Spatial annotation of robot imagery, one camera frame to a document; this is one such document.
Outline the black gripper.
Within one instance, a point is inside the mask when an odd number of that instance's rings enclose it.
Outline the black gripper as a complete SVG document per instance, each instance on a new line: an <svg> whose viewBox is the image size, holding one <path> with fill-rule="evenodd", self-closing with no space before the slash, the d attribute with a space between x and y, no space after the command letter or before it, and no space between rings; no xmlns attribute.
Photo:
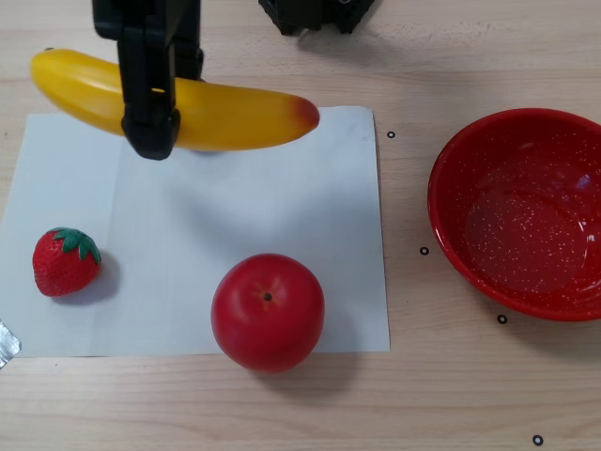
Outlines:
<svg viewBox="0 0 601 451"><path fill-rule="evenodd" d="M177 0L92 2L96 32L118 40L121 127L143 158L164 160L175 146L180 125L175 76L201 80L200 6Z"/></svg>

